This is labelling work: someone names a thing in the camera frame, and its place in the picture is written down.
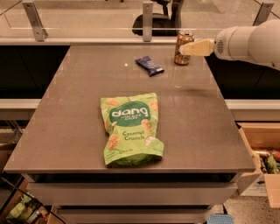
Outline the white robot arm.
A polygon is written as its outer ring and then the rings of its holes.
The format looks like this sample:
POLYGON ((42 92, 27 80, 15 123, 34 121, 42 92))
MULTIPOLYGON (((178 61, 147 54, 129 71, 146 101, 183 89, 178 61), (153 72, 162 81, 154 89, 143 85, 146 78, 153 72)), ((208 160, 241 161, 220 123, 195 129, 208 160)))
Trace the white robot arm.
POLYGON ((215 38, 184 44, 182 55, 209 56, 221 60, 239 60, 280 70, 280 20, 258 26, 235 26, 220 31, 215 38))

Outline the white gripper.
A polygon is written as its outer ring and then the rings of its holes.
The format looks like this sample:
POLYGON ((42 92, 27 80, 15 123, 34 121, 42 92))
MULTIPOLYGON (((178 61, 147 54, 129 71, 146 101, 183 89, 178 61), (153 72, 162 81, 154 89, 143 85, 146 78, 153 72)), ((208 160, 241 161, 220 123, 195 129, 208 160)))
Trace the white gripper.
POLYGON ((235 26, 220 31, 215 39, 201 39, 184 45, 187 55, 209 56, 212 52, 221 60, 251 61, 249 39, 255 26, 235 26))

